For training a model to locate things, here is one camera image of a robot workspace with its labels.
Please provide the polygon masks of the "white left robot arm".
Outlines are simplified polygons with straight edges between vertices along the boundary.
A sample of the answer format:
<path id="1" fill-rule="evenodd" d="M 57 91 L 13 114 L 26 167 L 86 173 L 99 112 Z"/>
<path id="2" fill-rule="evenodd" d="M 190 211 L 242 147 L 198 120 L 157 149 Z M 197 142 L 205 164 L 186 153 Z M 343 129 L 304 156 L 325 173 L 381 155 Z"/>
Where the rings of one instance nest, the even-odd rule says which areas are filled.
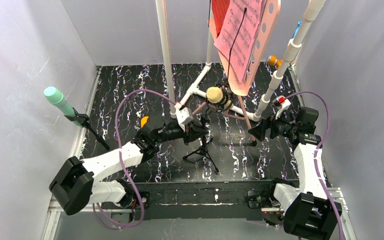
<path id="1" fill-rule="evenodd" d="M 134 138 L 123 146 L 92 158 L 68 158 L 48 188 L 69 216 L 88 204 L 123 204 L 135 195 L 133 185 L 121 180 L 105 181 L 106 177 L 147 162 L 159 152 L 162 142 L 183 139 L 188 144 L 208 132 L 197 119 L 181 127 L 176 120 L 165 123 L 160 116 L 145 116 Z"/>

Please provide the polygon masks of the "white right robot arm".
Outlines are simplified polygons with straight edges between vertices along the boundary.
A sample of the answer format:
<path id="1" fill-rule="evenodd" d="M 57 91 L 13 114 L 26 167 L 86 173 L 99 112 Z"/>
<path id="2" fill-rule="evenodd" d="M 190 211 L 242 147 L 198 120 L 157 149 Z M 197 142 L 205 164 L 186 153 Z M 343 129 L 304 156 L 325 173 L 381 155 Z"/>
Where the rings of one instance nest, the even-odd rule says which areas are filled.
<path id="1" fill-rule="evenodd" d="M 289 140 L 297 162 L 299 187 L 291 181 L 275 178 L 261 191 L 248 191 L 245 200 L 251 209 L 281 208 L 283 229 L 288 234 L 308 240 L 328 240 L 342 215 L 342 206 L 325 191 L 322 139 L 314 134 L 319 112 L 301 107 L 297 116 L 293 116 L 285 110 L 286 107 L 279 107 L 276 113 L 263 117 L 248 132 L 261 141 L 267 131 L 270 139 L 282 136 Z"/>

